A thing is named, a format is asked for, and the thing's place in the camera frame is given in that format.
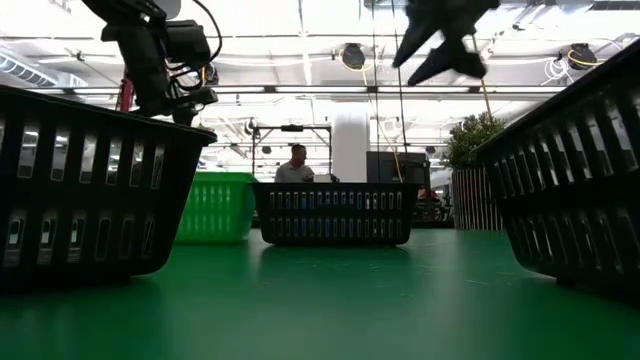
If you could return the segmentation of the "tan hanging pole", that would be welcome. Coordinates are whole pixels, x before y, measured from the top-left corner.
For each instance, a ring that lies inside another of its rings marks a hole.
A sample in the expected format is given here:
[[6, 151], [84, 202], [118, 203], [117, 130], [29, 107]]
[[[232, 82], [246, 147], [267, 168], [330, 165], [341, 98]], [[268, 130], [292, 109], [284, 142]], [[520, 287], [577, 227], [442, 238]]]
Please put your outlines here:
[[[477, 38], [476, 38], [476, 31], [475, 30], [471, 34], [471, 38], [472, 38], [474, 51], [475, 51], [476, 55], [479, 56], [479, 59], [480, 59], [481, 63], [484, 66], [484, 59], [483, 59], [483, 56], [482, 56], [482, 52], [481, 52], [481, 50], [479, 49], [479, 46], [478, 46], [478, 41], [477, 41]], [[488, 91], [487, 91], [486, 82], [484, 80], [484, 76], [485, 75], [486, 75], [486, 67], [485, 67], [485, 74], [481, 75], [481, 77], [480, 77], [480, 83], [481, 83], [481, 90], [482, 90], [482, 94], [483, 94], [484, 101], [485, 101], [486, 113], [487, 113], [488, 119], [490, 121], [493, 121], [493, 119], [494, 119], [493, 118], [493, 112], [492, 112], [492, 109], [491, 109], [491, 104], [490, 104], [490, 99], [489, 99], [489, 95], [488, 95]]]

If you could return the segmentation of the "white round column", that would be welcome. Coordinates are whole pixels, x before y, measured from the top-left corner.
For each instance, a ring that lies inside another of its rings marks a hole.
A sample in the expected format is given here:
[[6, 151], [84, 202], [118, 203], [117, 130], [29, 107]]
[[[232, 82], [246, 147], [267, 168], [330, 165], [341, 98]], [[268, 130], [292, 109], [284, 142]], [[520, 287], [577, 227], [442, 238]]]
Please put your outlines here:
[[362, 109], [340, 112], [332, 128], [332, 173], [341, 182], [365, 182], [370, 141], [368, 112]]

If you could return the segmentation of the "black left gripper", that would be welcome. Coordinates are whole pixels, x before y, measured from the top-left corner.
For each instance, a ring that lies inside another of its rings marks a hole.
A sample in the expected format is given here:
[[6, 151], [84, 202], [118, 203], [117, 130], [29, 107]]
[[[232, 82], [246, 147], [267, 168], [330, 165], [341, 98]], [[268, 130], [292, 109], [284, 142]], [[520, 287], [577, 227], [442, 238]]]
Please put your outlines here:
[[162, 41], [166, 38], [166, 21], [142, 23], [108, 22], [101, 40], [116, 42], [136, 95], [137, 112], [143, 116], [172, 115], [176, 124], [190, 126], [201, 107], [214, 104], [218, 96], [205, 87], [171, 100]]

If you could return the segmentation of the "white slatted planter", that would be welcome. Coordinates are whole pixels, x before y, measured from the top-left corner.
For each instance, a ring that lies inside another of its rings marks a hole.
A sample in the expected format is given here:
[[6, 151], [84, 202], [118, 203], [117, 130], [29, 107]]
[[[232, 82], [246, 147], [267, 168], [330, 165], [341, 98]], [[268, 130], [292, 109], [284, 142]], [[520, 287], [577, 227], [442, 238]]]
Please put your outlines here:
[[502, 217], [483, 168], [454, 169], [451, 187], [457, 230], [503, 230]]

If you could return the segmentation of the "dark monitor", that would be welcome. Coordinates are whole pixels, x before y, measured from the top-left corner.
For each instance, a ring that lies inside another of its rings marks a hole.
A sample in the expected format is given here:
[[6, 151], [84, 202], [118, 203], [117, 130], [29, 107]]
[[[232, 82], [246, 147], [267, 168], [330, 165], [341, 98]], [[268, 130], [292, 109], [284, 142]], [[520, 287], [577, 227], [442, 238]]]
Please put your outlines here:
[[410, 183], [430, 186], [430, 162], [425, 153], [368, 151], [369, 183]]

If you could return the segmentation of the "black slotted plastic basket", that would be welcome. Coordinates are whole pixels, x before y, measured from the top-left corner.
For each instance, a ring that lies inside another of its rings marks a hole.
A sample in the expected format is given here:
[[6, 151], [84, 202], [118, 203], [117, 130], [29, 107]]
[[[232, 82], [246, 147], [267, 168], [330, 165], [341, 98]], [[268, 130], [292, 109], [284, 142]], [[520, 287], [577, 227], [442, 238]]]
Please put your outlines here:
[[475, 153], [522, 267], [640, 307], [640, 39]]
[[0, 85], [0, 294], [161, 269], [215, 139]]
[[397, 246], [408, 242], [419, 186], [254, 183], [265, 242], [276, 246]]

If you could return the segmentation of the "red lamp stand pole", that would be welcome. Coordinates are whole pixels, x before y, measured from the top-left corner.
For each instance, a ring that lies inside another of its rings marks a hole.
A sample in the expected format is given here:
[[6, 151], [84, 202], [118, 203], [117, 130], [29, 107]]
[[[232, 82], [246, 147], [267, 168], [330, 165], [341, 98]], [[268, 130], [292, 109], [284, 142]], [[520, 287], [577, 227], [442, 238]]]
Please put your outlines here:
[[129, 112], [132, 108], [134, 88], [132, 82], [124, 76], [121, 80], [120, 91], [117, 100], [117, 109], [121, 112]]

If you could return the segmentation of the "long ceiling light bar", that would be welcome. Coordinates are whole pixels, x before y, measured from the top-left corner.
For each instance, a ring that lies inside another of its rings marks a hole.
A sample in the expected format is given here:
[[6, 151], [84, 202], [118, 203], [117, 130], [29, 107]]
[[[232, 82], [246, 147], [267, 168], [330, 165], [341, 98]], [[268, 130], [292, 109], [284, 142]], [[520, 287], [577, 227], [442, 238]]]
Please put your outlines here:
[[[554, 94], [565, 89], [564, 86], [488, 86], [488, 93], [506, 94]], [[474, 86], [214, 86], [213, 90], [221, 94], [457, 94], [481, 93], [480, 85]]]

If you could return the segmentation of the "green slotted plastic basket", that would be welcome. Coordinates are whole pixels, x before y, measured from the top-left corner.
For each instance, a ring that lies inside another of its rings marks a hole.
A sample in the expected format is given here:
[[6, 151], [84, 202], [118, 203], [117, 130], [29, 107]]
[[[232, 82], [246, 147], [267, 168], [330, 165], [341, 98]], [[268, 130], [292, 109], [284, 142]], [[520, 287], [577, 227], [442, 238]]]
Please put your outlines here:
[[245, 172], [197, 172], [182, 214], [175, 244], [222, 245], [245, 241], [256, 208]]

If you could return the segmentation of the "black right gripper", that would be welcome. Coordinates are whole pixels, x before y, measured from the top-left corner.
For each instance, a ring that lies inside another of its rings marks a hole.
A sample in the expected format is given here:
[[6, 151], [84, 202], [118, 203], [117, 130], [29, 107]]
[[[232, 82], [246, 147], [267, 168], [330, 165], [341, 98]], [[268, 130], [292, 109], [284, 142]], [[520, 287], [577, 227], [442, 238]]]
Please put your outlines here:
[[[392, 66], [399, 68], [403, 65], [436, 32], [459, 37], [470, 34], [476, 22], [488, 10], [495, 10], [499, 6], [500, 0], [408, 0], [409, 25], [396, 50]], [[430, 51], [426, 60], [410, 76], [408, 85], [419, 85], [448, 70], [476, 79], [483, 78], [487, 73], [479, 54], [468, 52], [461, 40], [445, 40]]]

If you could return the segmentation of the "green bushy plant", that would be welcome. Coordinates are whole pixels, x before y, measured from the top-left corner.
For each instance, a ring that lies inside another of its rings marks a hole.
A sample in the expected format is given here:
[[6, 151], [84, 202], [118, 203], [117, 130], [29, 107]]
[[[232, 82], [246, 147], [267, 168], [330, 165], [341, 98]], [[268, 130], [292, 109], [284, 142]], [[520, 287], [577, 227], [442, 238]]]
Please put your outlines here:
[[488, 112], [466, 116], [450, 131], [443, 155], [445, 163], [452, 169], [478, 168], [481, 161], [476, 149], [501, 132], [507, 125], [503, 118], [490, 117]]

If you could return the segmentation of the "black metal frame rig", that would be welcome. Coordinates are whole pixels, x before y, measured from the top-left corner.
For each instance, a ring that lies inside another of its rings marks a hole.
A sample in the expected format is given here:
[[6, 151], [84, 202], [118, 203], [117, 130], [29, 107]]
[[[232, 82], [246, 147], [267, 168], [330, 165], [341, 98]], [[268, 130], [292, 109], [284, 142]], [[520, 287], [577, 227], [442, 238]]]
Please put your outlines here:
[[[311, 131], [313, 132], [323, 143], [324, 145], [328, 148], [328, 153], [329, 153], [329, 157], [328, 157], [328, 172], [331, 173], [333, 170], [333, 132], [332, 132], [332, 126], [331, 125], [296, 125], [296, 124], [289, 124], [289, 125], [279, 125], [279, 126], [259, 126], [259, 125], [252, 125], [250, 127], [250, 129], [252, 130], [252, 134], [251, 134], [251, 172], [252, 174], [255, 174], [255, 170], [256, 170], [256, 148], [257, 146], [263, 141], [265, 140], [274, 130], [278, 130], [281, 132], [289, 132], [289, 133], [297, 133], [297, 132], [304, 132], [304, 131]], [[256, 131], [262, 131], [262, 130], [266, 130], [266, 133], [260, 138], [259, 141], [256, 140], [256, 135], [255, 132]], [[319, 131], [320, 130], [324, 130], [328, 132], [328, 140], [325, 140], [322, 136], [319, 135]]]

